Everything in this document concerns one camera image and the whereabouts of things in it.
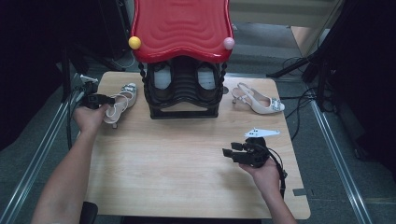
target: white high heel sandal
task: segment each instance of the white high heel sandal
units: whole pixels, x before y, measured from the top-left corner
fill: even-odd
[[[240,100],[250,107],[258,114],[272,114],[283,111],[285,106],[276,98],[270,98],[262,95],[253,88],[250,88],[245,83],[238,83],[238,88],[233,88],[233,103]]]
[[[136,102],[136,85],[134,83],[129,83],[121,88],[120,93],[109,97],[115,98],[116,103],[106,111],[104,122],[113,124],[113,128],[117,128],[117,121],[119,121],[121,113],[133,106]]]

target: pink ball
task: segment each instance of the pink ball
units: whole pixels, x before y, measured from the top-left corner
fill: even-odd
[[[235,41],[233,40],[233,38],[227,37],[224,39],[223,44],[224,44],[224,48],[232,49],[233,46],[235,45]]]

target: black shoe rack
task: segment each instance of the black shoe rack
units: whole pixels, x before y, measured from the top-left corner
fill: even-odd
[[[166,62],[139,63],[140,75],[144,83],[144,93],[152,119],[194,119],[216,118],[219,115],[219,103],[223,95],[223,81],[227,63],[208,63],[189,56],[177,56]],[[210,71],[211,88],[200,84],[200,71]],[[155,78],[169,73],[170,83],[159,88]],[[197,111],[167,111],[165,108],[188,102],[203,109]]]

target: human arm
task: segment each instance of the human arm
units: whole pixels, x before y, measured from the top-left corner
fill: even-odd
[[[296,220],[285,204],[279,191],[279,172],[276,163],[268,159],[261,168],[253,168],[249,165],[239,164],[248,172],[262,194],[274,223],[296,223]]]
[[[78,223],[88,187],[93,143],[108,105],[75,110],[80,134],[55,168],[35,208],[32,223]]]

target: metal rail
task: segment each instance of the metal rail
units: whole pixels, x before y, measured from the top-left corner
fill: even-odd
[[[73,80],[78,77],[78,74],[75,74]],[[74,94],[72,97],[72,102],[75,100],[76,95]],[[38,172],[41,169],[47,155],[50,151],[52,143],[59,132],[59,129],[64,122],[64,118],[67,115],[67,107],[69,107],[68,98],[58,108],[46,134],[43,137],[40,145],[38,146],[35,155],[33,156],[32,160],[28,168],[26,169],[20,183],[15,188],[12,197],[0,217],[0,224],[9,224],[14,223],[15,219],[17,218],[18,213],[23,206],[23,203],[29,194],[30,189],[32,188],[33,184],[35,183],[35,179],[38,175]]]
[[[332,154],[335,167],[337,168],[338,174],[340,175],[341,181],[343,182],[344,188],[346,189],[347,197],[352,205],[357,220],[359,223],[373,223],[365,202],[361,197],[361,193],[355,181],[353,180],[351,173],[349,172],[347,163],[345,162],[334,135],[332,134],[332,130],[330,128],[329,122],[326,119],[326,116],[319,110],[316,102],[311,102],[311,105],[318,120],[320,129],[323,132],[323,136]]]

